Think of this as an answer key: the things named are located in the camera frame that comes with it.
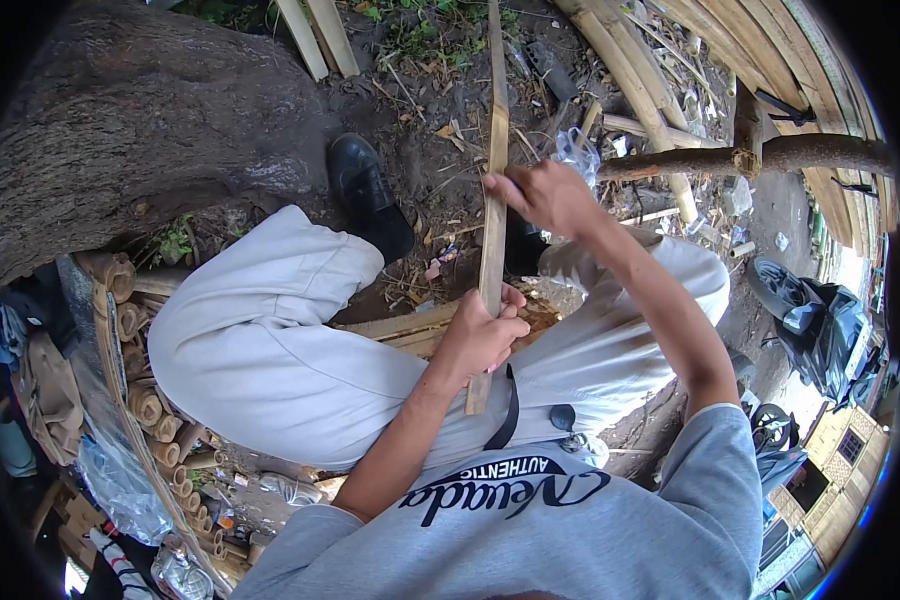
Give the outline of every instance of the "hand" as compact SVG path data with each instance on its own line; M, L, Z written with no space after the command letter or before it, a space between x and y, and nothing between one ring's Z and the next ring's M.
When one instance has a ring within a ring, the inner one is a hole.
M543 160L532 168L508 165L483 178L486 191L537 227L580 241L610 221L584 178L571 167Z
M467 292L433 354L427 371L453 386L454 393L470 378L502 365L514 340L530 333L527 321L516 316L517 309L527 305L527 298L506 283L501 296L500 317L493 318L480 293Z

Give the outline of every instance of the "building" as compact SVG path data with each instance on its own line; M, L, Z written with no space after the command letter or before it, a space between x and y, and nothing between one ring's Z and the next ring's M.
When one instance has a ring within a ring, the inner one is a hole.
M772 514L753 597L775 589L802 597L835 562L860 522L880 474L890 436L859 407L824 405L804 441L808 458L786 486L767 496Z

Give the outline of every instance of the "shoe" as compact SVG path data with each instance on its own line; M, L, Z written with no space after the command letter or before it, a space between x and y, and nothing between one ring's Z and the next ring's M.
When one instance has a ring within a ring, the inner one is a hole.
M396 205L380 156L366 139L356 133L336 138L327 151L327 174L349 218L349 234L373 244L387 265L414 249L414 229Z
M504 270L514 278L540 275L540 256L550 245L540 237L540 228L527 222L516 210L506 208Z

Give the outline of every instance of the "white pants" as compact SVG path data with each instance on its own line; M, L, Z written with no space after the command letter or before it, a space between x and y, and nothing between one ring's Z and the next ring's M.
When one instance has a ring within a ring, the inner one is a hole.
M650 254L716 324L730 279L718 256L654 236ZM394 418L426 361L323 325L383 268L370 243L287 206L201 266L153 320L153 374L174 404L229 440L325 470L352 468ZM674 377L626 291L575 244L552 246L540 273L588 294L583 306L510 357L520 416L510 446L553 440L554 404L575 431L601 432ZM454 399L425 468L480 452L504 422L511 384L493 376L486 412Z

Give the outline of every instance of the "person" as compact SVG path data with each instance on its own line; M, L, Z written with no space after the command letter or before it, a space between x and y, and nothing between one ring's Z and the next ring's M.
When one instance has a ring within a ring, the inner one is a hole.
M231 597L749 597L760 481L713 328L730 294L720 259L615 222L566 165L509 166L483 179L514 211L507 269L586 300L511 355L526 299L504 285L493 318L470 291L427 362L323 325L414 242L366 140L337 139L328 174L350 233L284 207L191 274L149 332L182 410L253 450L349 471ZM570 241L543 245L528 223ZM484 372L487 409L465 415ZM686 417L658 492L600 470L597 434L674 375Z

